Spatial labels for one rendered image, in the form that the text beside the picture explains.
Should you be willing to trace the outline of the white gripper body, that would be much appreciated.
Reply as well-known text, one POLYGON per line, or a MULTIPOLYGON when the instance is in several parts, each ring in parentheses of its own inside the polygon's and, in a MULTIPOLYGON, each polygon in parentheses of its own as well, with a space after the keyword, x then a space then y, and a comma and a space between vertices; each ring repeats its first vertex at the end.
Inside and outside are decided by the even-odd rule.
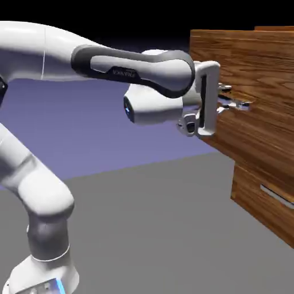
POLYGON ((199 136, 211 136, 216 131, 219 70, 220 65, 216 61, 204 61, 195 68, 195 90, 202 100, 198 123, 199 136))

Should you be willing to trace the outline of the curved silver drawer handle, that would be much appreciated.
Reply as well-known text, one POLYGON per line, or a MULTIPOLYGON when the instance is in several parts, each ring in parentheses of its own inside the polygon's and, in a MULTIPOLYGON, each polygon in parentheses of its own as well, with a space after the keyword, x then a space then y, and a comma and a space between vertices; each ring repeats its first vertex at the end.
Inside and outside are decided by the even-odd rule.
POLYGON ((229 98, 224 95, 218 95, 218 102, 221 106, 227 106, 227 109, 237 109, 242 111, 248 110, 251 104, 250 102, 229 98))

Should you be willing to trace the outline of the brown wooden cabinet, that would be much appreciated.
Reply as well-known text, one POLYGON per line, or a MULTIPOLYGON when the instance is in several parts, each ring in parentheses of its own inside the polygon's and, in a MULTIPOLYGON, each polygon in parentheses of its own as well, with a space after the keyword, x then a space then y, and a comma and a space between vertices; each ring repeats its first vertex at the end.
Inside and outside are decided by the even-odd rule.
MULTIPOLYGON (((255 29, 253 29, 255 31, 274 31, 274 32, 294 32, 294 26, 259 26, 259 27, 256 27, 255 29)), ((229 93, 230 91, 224 93, 223 95, 224 96, 227 96, 227 94, 229 93)), ((256 174, 258 174, 259 176, 261 176, 260 173, 258 172, 255 172, 250 165, 246 165, 246 164, 239 164, 237 163, 235 160, 234 160, 235 164, 238 164, 242 167, 245 167, 247 168, 249 171, 251 172, 254 172, 256 174)))

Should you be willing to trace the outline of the small wooden drawer front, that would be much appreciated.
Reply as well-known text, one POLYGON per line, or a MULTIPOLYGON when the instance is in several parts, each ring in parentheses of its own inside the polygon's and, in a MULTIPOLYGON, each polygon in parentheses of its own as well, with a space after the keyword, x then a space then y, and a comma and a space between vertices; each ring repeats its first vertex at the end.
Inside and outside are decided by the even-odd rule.
POLYGON ((294 208, 278 200, 270 184, 235 164, 231 199, 294 249, 294 208))

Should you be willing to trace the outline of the large wooden drawer front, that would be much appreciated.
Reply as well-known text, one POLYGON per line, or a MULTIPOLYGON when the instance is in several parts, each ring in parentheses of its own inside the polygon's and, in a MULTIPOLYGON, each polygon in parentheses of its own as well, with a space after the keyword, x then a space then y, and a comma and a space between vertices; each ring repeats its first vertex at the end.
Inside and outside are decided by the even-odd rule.
POLYGON ((206 143, 294 202, 294 32, 192 30, 190 53, 219 62, 227 96, 250 105, 224 111, 206 143))

